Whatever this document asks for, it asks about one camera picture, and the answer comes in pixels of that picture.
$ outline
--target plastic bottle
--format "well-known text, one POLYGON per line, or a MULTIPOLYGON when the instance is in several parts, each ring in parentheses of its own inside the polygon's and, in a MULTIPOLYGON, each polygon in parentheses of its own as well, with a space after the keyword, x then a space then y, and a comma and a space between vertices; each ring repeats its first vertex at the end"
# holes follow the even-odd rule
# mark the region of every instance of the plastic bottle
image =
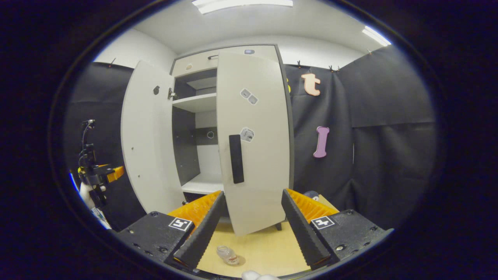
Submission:
POLYGON ((237 257, 234 250, 228 248, 227 246, 218 246, 216 248, 216 252, 218 253, 218 256, 223 259, 225 264, 232 266, 239 264, 239 257, 237 257))

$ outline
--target open cabinet door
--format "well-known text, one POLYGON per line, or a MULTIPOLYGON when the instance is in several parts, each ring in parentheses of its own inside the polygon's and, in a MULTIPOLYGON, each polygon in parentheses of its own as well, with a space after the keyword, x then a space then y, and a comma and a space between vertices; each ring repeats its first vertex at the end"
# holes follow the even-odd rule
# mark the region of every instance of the open cabinet door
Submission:
POLYGON ((185 199, 176 170, 172 137, 174 78, 140 61, 124 94, 121 146, 135 194, 147 213, 167 214, 185 199))
POLYGON ((241 236, 285 219, 281 200, 290 173, 287 103, 278 61, 223 51, 218 60, 222 181, 234 232, 241 236), (232 139, 231 150, 229 136, 240 134, 240 148, 232 139), (232 170, 232 156, 237 155, 231 151, 242 154, 241 170, 232 170), (241 172, 244 181, 237 182, 241 172))

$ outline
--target ceiling light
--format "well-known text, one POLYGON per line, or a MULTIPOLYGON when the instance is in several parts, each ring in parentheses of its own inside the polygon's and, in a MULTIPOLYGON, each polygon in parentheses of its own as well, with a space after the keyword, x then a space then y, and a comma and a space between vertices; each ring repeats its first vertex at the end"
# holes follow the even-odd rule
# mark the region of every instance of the ceiling light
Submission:
POLYGON ((292 0, 195 0, 192 2, 202 14, 244 5, 279 5, 292 7, 292 0))
POLYGON ((365 29, 363 29, 362 32, 368 35, 370 38, 377 41, 379 44, 381 44, 384 47, 387 45, 391 45, 391 42, 387 41, 384 37, 382 37, 382 35, 380 35, 375 30, 371 29, 368 26, 365 26, 365 29))

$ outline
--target orange letter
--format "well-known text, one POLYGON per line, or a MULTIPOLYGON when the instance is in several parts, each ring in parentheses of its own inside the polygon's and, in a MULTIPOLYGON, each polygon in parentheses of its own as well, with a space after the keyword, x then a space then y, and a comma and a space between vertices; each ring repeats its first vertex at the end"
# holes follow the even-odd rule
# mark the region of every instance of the orange letter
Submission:
POLYGON ((320 80, 315 78, 315 74, 302 74, 301 78, 304 78, 304 90, 307 94, 312 96, 320 95, 320 91, 315 89, 315 83, 320 84, 320 80))

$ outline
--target ceiling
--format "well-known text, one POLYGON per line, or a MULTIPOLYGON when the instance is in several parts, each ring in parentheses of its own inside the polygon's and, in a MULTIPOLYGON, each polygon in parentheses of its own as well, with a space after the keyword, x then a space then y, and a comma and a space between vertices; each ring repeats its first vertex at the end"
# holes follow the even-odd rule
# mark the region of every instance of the ceiling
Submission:
POLYGON ((367 53, 381 47, 362 33, 364 24, 318 0, 294 0, 294 7, 249 5, 202 15, 180 0, 135 26, 183 53, 216 41, 247 36, 287 35, 320 39, 367 53))

